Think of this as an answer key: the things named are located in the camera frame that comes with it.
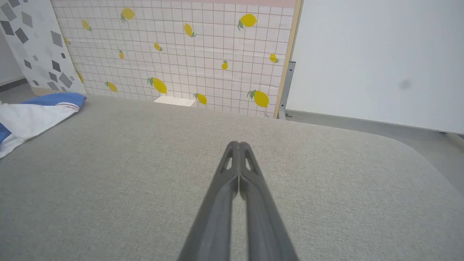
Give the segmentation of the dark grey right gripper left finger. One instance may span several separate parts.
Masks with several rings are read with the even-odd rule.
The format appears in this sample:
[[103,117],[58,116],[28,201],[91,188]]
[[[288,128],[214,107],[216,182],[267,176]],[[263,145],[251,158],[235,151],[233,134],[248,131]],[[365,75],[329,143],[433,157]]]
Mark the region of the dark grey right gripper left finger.
[[238,193],[239,142],[230,142],[219,162],[179,261],[229,261],[232,202]]

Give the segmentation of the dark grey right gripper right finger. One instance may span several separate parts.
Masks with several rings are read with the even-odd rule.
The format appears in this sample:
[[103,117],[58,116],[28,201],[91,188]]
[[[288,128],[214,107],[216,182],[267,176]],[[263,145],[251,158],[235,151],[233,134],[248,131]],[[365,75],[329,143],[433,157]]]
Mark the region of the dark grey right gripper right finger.
[[249,261],[298,261],[250,145],[239,143],[239,193],[246,204]]

